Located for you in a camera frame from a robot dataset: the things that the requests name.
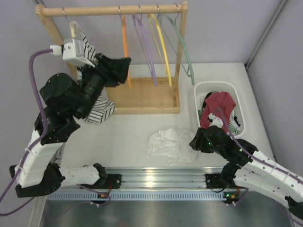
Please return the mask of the orange plastic hanger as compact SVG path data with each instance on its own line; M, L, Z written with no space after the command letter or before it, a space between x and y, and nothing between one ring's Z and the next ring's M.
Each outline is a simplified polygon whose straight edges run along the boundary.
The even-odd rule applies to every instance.
M121 16L121 29L122 29L124 55L125 55L125 57L129 57L129 45L128 45L128 39L127 39L127 26L126 26L125 16ZM127 81L128 81L129 88L131 88L132 84L131 84L130 70L128 70Z

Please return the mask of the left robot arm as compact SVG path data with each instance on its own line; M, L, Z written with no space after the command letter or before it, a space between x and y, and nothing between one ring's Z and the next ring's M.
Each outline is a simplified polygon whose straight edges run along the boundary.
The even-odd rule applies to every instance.
M105 87L117 87L127 79L130 57L111 59L98 54L96 61L82 68L80 80L66 73L51 76L40 89L39 98L45 108L38 115L27 157L11 166L11 176L17 177L19 198L46 196L72 185L84 189L101 189L108 181L105 168L95 163L84 167L62 167L52 163L56 151L80 128L78 119L92 112Z

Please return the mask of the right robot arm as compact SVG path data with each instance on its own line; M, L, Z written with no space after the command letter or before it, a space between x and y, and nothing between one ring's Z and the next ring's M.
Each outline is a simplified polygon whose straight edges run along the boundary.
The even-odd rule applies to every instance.
M253 144L211 126L198 128L189 145L193 150L215 153L227 161L219 178L225 187L253 190L279 202L297 218L303 217L302 177L268 158Z

